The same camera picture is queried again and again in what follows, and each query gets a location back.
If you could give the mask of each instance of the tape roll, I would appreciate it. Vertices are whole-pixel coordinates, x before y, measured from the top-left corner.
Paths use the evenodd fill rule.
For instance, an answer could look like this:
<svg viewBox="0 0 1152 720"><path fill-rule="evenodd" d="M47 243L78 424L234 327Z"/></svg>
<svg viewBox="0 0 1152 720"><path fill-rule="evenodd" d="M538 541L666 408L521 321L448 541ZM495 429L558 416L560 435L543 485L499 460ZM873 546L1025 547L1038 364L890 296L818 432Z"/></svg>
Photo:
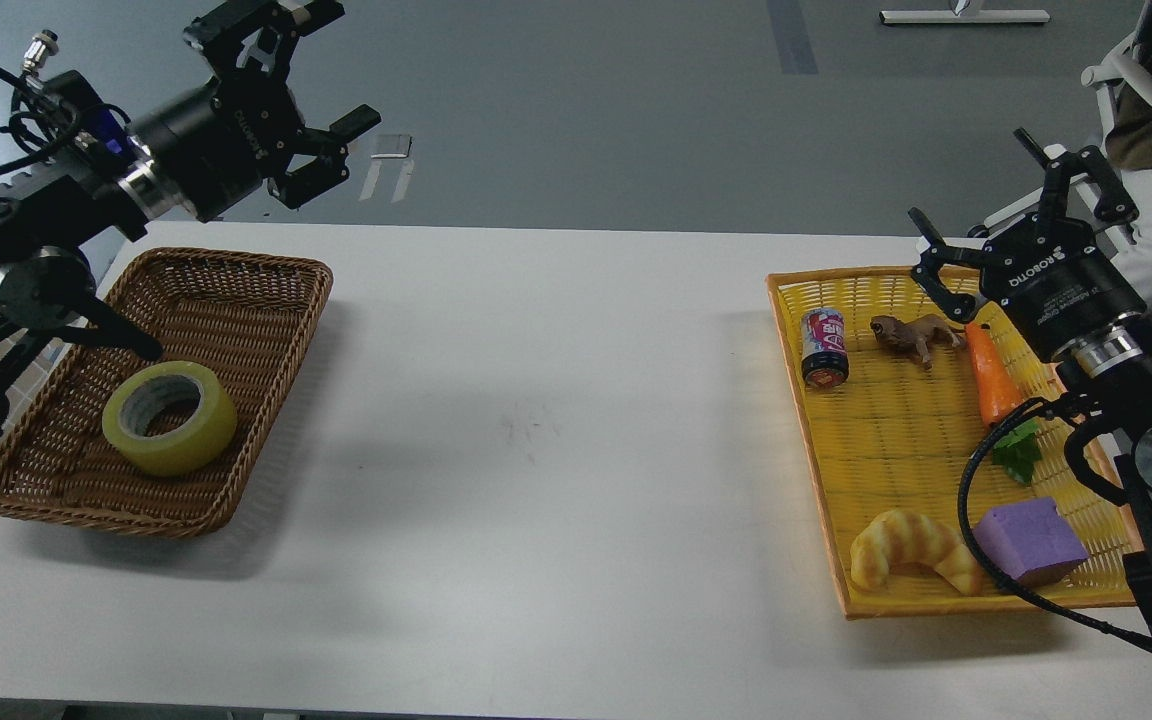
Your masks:
<svg viewBox="0 0 1152 720"><path fill-rule="evenodd" d="M179 429L146 435L151 420L175 402L197 400L194 415ZM189 473L215 460L234 438L238 416L217 374L183 359L159 363L120 384L101 415L109 445L150 475Z"/></svg>

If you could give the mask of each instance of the purple sponge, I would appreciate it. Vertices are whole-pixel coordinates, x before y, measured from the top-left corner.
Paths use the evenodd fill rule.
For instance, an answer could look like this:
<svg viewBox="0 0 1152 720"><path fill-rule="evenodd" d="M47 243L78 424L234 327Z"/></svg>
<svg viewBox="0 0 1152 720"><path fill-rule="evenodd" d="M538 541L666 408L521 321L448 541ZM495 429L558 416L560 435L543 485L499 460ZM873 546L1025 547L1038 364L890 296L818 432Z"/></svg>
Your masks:
<svg viewBox="0 0 1152 720"><path fill-rule="evenodd" d="M975 537L990 560L1025 588L1055 583L1087 561L1083 543L1049 497L986 511Z"/></svg>

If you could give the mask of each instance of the soda can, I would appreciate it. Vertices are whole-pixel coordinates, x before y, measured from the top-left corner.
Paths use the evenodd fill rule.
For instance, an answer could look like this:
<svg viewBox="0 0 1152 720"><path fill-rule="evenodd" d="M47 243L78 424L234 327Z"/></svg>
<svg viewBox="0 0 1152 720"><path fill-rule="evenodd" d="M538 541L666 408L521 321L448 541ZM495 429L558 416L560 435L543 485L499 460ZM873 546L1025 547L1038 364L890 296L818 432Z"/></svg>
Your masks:
<svg viewBox="0 0 1152 720"><path fill-rule="evenodd" d="M842 313L818 306L803 314L803 382L809 387L840 386L847 379L847 348Z"/></svg>

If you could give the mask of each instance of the robotic arm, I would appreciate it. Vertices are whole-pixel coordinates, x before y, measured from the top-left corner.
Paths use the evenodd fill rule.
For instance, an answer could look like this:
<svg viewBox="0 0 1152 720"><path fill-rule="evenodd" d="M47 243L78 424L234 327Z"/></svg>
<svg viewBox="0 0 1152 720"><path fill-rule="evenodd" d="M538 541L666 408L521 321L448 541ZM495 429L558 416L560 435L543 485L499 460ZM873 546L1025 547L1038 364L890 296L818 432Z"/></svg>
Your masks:
<svg viewBox="0 0 1152 720"><path fill-rule="evenodd" d="M1132 507L1144 551L1124 555L1126 576L1152 634L1152 314L1098 249L1091 225L1066 214L1070 181L1086 173L1101 188L1093 209L1101 222L1128 223L1137 209L1097 147L1048 160L1026 132L1016 135L1046 173L1037 211L972 250L948 247L922 211L910 210L929 242L911 275L950 318L968 323L977 297L948 291L938 273L946 264L978 268L980 295L1002 308L1039 359L1058 364L1068 392L1051 414L1074 427L1064 458L1097 495ZM1083 455L1114 430L1132 442L1115 458L1121 487Z"/></svg>
<svg viewBox="0 0 1152 720"><path fill-rule="evenodd" d="M214 77L136 120L103 101L82 74L38 77L58 51L51 32L33 38L18 76L0 68L15 90L3 132L28 152L0 167L26 169L0 184L0 342L23 331L0 359L0 434L6 388L52 338L124 347L145 359L162 353L94 296L83 242L109 227L138 240L177 205L209 222L262 181L300 209L349 177L348 143L380 115L361 105L325 131L305 127L287 86L300 38L343 14L338 0L228 0L184 29ZM288 169L294 156L311 159ZM78 318L90 325L70 327Z"/></svg>

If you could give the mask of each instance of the wicker basket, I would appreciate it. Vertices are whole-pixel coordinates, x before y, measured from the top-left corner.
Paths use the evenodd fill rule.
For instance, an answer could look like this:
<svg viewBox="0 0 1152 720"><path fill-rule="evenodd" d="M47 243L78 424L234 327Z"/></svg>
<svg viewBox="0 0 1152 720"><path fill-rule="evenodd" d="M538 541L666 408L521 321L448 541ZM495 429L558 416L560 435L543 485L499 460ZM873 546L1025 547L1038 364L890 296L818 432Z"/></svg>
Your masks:
<svg viewBox="0 0 1152 720"><path fill-rule="evenodd" d="M941 278L953 291L977 290L977 274L965 270L947 268ZM986 432L980 424L972 366L965 356L956 356L956 351L940 344L931 370L879 347L869 328L873 314L912 320L938 313L909 278L909 268L776 274L767 278L767 285L844 615L856 619L1032 609L1029 602L1000 594L993 588L978 597L960 596L930 570L916 568L893 574L887 588L879 592L851 584L851 540L879 511L904 507L957 528L958 478ZM834 306L844 316L850 377L832 389L805 387L799 372L799 319L816 306ZM1025 395L1059 395L1047 366L1030 353L996 305L983 309L978 320L990 325L1011 379ZM1038 444L1043 460L1033 486L1021 487L1001 469L984 462L972 486L970 515L979 518L990 507L1032 497L1055 498L1058 509L1070 521L1091 560L1061 583L1043 588L1044 596L1069 607L1132 605L1123 553L1134 550L1134 533L1116 507L1074 479L1062 456L1070 430L1060 420L1041 420L1041 425ZM1089 460L1105 477L1115 477L1104 455L1093 452Z"/></svg>
<svg viewBox="0 0 1152 720"><path fill-rule="evenodd" d="M0 445L0 515L109 532L191 537L223 526L301 369L332 288L317 260L195 249L146 251L111 306L162 343L164 361L215 370L238 429L227 450L179 478L152 478L101 434L111 393L145 361L73 347ZM185 419L189 410L162 423Z"/></svg>

